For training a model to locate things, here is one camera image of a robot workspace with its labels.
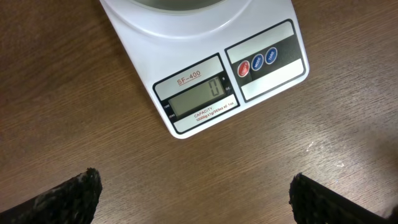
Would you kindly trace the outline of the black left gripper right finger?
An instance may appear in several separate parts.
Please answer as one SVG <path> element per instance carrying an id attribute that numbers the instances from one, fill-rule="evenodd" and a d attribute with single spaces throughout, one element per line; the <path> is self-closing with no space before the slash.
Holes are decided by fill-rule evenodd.
<path id="1" fill-rule="evenodd" d="M 376 215 L 299 173 L 290 183 L 289 204 L 298 224 L 373 224 L 389 220 Z"/>

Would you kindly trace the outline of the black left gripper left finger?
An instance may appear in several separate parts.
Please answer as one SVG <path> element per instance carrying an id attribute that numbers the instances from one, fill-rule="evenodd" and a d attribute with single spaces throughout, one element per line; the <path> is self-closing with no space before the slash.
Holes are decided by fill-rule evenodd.
<path id="1" fill-rule="evenodd" d="M 88 168 L 62 184 L 1 212 L 1 223 L 90 224 L 102 189 L 100 173 Z"/>

